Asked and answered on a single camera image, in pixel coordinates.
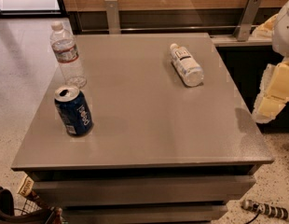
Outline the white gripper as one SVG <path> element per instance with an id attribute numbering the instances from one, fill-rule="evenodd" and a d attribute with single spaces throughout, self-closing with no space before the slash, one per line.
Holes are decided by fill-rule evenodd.
<path id="1" fill-rule="evenodd" d="M 289 57 L 289 0 L 278 15 L 258 25 L 252 36 L 272 37 L 273 50 L 283 57 Z M 277 65 L 268 64 L 259 88 L 252 116 L 256 123 L 269 123 L 276 119 L 289 102 L 289 58 L 284 58 Z"/>

